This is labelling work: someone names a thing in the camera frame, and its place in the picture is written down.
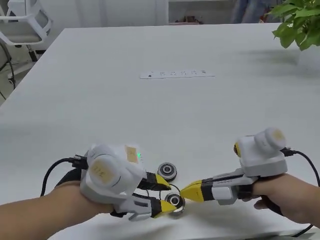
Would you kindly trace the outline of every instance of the metal bearing ring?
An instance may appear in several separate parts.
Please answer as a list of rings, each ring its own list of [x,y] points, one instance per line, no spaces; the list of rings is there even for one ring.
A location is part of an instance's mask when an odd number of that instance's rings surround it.
[[[165,196],[164,200],[176,207],[176,210],[169,213],[169,215],[178,217],[184,212],[186,207],[186,201],[178,193],[170,192],[168,195]]]
[[[177,168],[175,165],[169,162],[162,163],[158,167],[158,174],[163,177],[167,182],[175,180],[177,176]]]

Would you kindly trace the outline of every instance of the black cable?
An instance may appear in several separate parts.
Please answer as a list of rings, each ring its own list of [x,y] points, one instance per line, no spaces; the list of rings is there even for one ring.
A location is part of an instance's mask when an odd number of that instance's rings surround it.
[[[4,98],[4,100],[7,100],[6,97],[2,94],[1,91],[0,91],[0,95]]]
[[[53,169],[61,163],[73,163],[74,161],[75,161],[75,159],[73,157],[69,157],[69,158],[62,158],[62,159],[56,161],[54,164],[52,164],[52,166],[48,169],[48,171],[44,175],[40,197],[45,195],[48,177],[49,177],[50,173],[53,171]]]
[[[320,177],[319,177],[319,173],[318,173],[315,165],[314,165],[313,162],[311,161],[311,159],[310,159],[307,155],[305,155],[303,152],[301,152],[301,151],[295,151],[295,150],[293,150],[293,154],[299,154],[299,155],[301,155],[302,157],[304,157],[304,158],[308,161],[308,163],[310,164],[310,166],[311,166],[311,168],[312,168],[312,170],[313,170],[313,172],[314,172],[314,174],[315,174],[316,183],[318,184],[318,187],[320,187]]]
[[[7,59],[7,62],[10,65],[11,74],[12,74],[11,81],[12,81],[12,84],[13,84],[13,89],[15,89],[16,88],[16,79],[15,79],[14,67],[12,66],[12,62],[11,62],[12,57],[10,56],[10,53],[9,53],[8,49],[3,44],[0,44],[0,45],[1,45],[2,49],[3,49],[3,51],[4,51],[4,54],[5,54],[6,59]]]
[[[292,155],[294,155],[294,154],[299,154],[299,155],[301,155],[302,157],[304,157],[304,158],[308,161],[308,163],[310,164],[310,166],[311,166],[311,168],[312,168],[312,170],[313,170],[313,172],[314,172],[314,175],[315,175],[315,178],[316,178],[316,182],[317,182],[317,184],[318,184],[318,187],[320,187],[320,177],[319,177],[319,173],[318,173],[315,165],[314,165],[313,162],[311,161],[311,159],[310,159],[306,154],[304,154],[304,153],[301,152],[301,151],[295,151],[295,150],[289,150],[289,151],[291,151],[291,154],[292,154]],[[302,230],[302,231],[296,233],[295,235],[293,235],[292,238],[298,238],[298,237],[300,237],[302,234],[305,234],[307,231],[309,231],[312,227],[313,227],[313,225],[310,224],[310,225],[309,225],[308,227],[306,227],[304,230]]]
[[[15,72],[14,72],[14,67],[12,66],[11,60],[9,61],[10,69],[11,69],[11,74],[12,78],[10,79],[13,85],[13,90],[16,89],[16,79],[15,79]]]
[[[176,185],[171,184],[171,183],[169,183],[169,185],[175,187],[175,188],[178,190],[179,194],[180,194],[180,189],[179,189]],[[159,199],[160,199],[160,200],[162,200],[162,199],[161,199],[161,192],[162,192],[162,191],[159,191]]]

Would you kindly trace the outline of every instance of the sticker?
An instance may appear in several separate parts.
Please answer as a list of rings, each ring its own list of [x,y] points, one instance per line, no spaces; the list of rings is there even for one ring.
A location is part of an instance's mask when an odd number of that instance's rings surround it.
[[[104,184],[111,182],[111,180],[114,178],[114,174],[101,160],[96,160],[93,163],[93,165],[90,167],[90,172],[100,179]]]
[[[283,135],[283,133],[279,129],[276,129],[272,135],[275,138],[275,140],[277,140],[277,141],[281,141],[281,140],[285,139],[285,136]]]
[[[131,163],[138,163],[137,149],[131,146],[125,146],[126,159]]]

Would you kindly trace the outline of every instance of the power strip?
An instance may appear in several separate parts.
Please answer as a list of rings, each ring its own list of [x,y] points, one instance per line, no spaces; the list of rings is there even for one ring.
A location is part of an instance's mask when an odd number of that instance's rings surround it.
[[[188,69],[182,71],[147,71],[140,75],[140,79],[176,79],[176,78],[203,78],[214,77],[206,70]]]

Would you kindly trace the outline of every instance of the human hand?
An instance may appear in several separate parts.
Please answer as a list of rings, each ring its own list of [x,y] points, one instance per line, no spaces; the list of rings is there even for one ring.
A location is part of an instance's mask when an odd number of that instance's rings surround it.
[[[60,211],[64,211],[70,226],[90,220],[98,214],[111,213],[114,208],[111,204],[102,204],[90,201],[80,192],[79,181],[68,181],[57,186],[48,197],[52,201],[61,203]]]
[[[285,217],[300,224],[313,222],[314,209],[320,203],[318,187],[289,174],[257,181],[253,185],[253,195],[268,196],[280,207]],[[261,199],[255,203],[254,208],[267,209]]]

